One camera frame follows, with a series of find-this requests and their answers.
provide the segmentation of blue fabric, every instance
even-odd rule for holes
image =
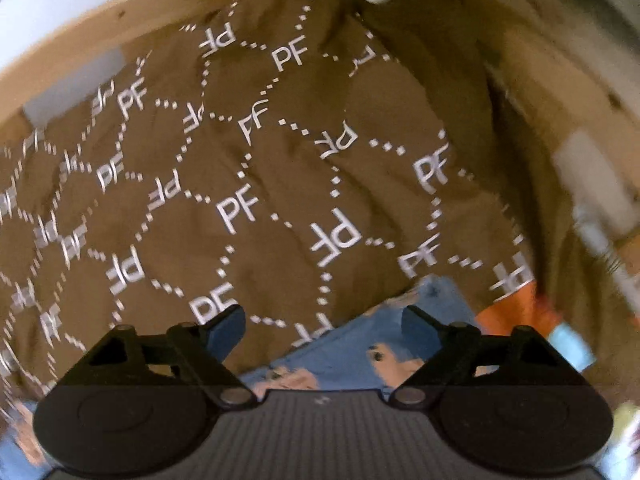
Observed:
[[[596,362],[589,345],[567,323],[558,325],[547,340],[579,372]]]
[[[418,289],[415,305],[444,324],[454,321],[475,323],[471,309],[448,278],[430,276],[425,279]],[[426,360],[441,348],[436,331],[425,323],[420,325],[423,332],[407,339],[402,334],[403,311],[403,307],[385,302],[372,313],[328,332],[269,367],[258,368],[241,379],[253,388],[272,378],[272,370],[293,372],[303,369],[315,377],[321,390],[375,389],[388,396],[394,387],[385,383],[380,368],[402,365],[417,358]]]
[[[36,403],[25,401],[23,404],[33,413]],[[10,413],[19,418],[17,411]],[[20,447],[15,443],[16,431],[9,428],[0,439],[0,480],[40,480],[46,477],[51,468],[49,465],[36,467],[31,465]]]

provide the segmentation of brown bedspread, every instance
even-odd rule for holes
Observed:
[[[236,301],[226,364],[249,370],[429,273],[493,332],[548,335],[467,25],[462,0],[235,0],[14,146],[0,315],[26,384],[117,323],[159,333]]]

